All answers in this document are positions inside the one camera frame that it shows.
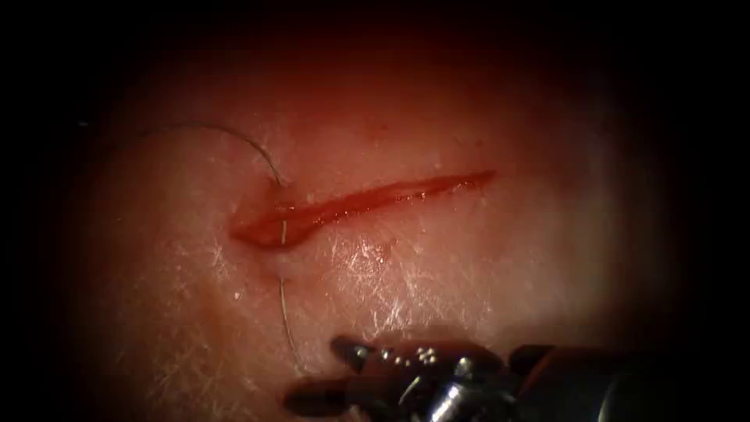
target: metal instrument jaw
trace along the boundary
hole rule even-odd
[[[293,388],[284,400],[292,413],[334,417],[354,407],[373,422],[506,420],[520,382],[495,354],[470,342],[378,348],[336,337],[330,348],[353,374]]]

